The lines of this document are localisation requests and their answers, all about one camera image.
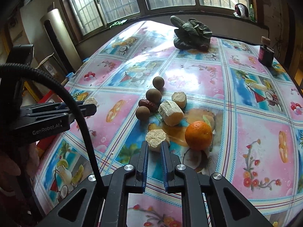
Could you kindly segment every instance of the plastic tablecloth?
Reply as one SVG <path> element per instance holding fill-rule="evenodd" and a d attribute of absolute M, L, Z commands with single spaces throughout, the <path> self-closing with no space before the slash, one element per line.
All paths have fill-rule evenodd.
<path fill-rule="evenodd" d="M 207 53 L 180 51 L 174 27 L 143 21 L 112 38 L 77 71 L 66 89 L 75 100 L 95 97 L 86 122 L 101 175 L 129 162 L 145 135 L 163 129 L 170 151 L 198 173 L 220 172 L 274 226 L 285 226 L 303 208 L 303 99 L 283 67 L 258 62 L 259 46 L 211 38 Z M 166 126 L 159 114 L 135 117 L 138 101 L 155 76 L 165 85 L 162 101 L 187 95 L 184 119 Z M 189 123 L 211 120 L 207 151 L 189 149 Z M 34 190 L 48 213 L 92 173 L 77 123 L 59 134 L 43 157 Z M 146 191 L 130 194 L 127 225 L 181 227 L 181 194 L 163 187 L 160 154 L 149 152 Z"/>

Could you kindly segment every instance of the green bottle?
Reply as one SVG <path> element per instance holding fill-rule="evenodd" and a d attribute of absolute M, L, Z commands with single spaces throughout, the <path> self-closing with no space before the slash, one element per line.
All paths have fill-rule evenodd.
<path fill-rule="evenodd" d="M 252 4 L 250 4 L 250 18 L 253 22 L 255 22 L 254 8 Z"/>

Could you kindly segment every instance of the orange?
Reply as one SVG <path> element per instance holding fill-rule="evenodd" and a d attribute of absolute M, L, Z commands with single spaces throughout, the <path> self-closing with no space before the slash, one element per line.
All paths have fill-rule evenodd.
<path fill-rule="evenodd" d="M 212 128 L 203 121 L 191 123 L 185 131 L 185 141 L 194 150 L 204 150 L 212 143 Z"/>

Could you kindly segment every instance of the window frame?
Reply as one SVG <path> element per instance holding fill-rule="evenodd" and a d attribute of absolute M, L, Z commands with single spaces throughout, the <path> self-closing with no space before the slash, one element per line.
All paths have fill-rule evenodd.
<path fill-rule="evenodd" d="M 94 0 L 94 4 L 97 8 L 97 11 L 99 13 L 102 26 L 92 30 L 91 32 L 83 35 L 80 29 L 80 26 L 78 25 L 77 18 L 75 16 L 75 13 L 72 9 L 72 5 L 70 3 L 70 0 L 59 0 L 60 5 L 63 10 L 63 14 L 66 18 L 67 25 L 71 31 L 71 34 L 74 39 L 74 43 L 78 44 L 83 40 L 86 40 L 87 38 L 98 34 L 99 32 L 106 30 L 115 23 L 116 21 L 120 21 L 123 19 L 139 19 L 139 18 L 144 18 L 146 16 L 155 16 L 159 14 L 165 14 L 165 13 L 171 13 L 171 12 L 200 12 L 200 13 L 214 13 L 214 14 L 223 14 L 223 15 L 229 15 L 234 17 L 234 10 L 228 9 L 228 8 L 223 8 L 223 7 L 216 7 L 216 6 L 207 6 L 207 5 L 200 5 L 199 0 L 194 0 L 195 5 L 185 5 L 185 6 L 170 6 L 170 7 L 163 7 L 163 8 L 156 8 L 156 9 L 150 9 L 150 4 L 148 0 L 137 0 L 137 1 L 146 1 L 145 2 L 138 2 L 138 7 L 139 7 L 139 13 L 135 13 L 117 20 L 114 20 L 110 23 L 106 22 L 105 16 L 103 14 L 103 11 L 101 9 L 101 5 L 97 3 L 97 0 Z M 253 4 L 254 6 L 254 12 L 255 12 L 255 17 L 257 18 L 257 11 L 258 12 L 263 12 L 261 11 L 262 9 L 260 6 L 257 9 L 257 0 L 248 0 L 249 4 Z M 263 15 L 263 20 L 259 19 L 258 24 L 263 25 L 264 23 L 264 15 Z"/>

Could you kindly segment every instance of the black corrugated hose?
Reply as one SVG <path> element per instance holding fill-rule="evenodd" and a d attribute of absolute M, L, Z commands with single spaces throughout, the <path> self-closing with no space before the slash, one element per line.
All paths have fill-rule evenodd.
<path fill-rule="evenodd" d="M 0 64 L 0 78 L 6 76 L 29 79 L 43 84 L 44 86 L 53 90 L 66 103 L 78 123 L 87 150 L 88 158 L 91 163 L 91 168 L 96 178 L 96 183 L 98 184 L 98 188 L 102 189 L 104 187 L 104 184 L 99 172 L 88 127 L 79 106 L 72 98 L 70 93 L 68 93 L 68 91 L 50 74 L 39 69 L 31 68 L 30 66 L 16 63 Z"/>

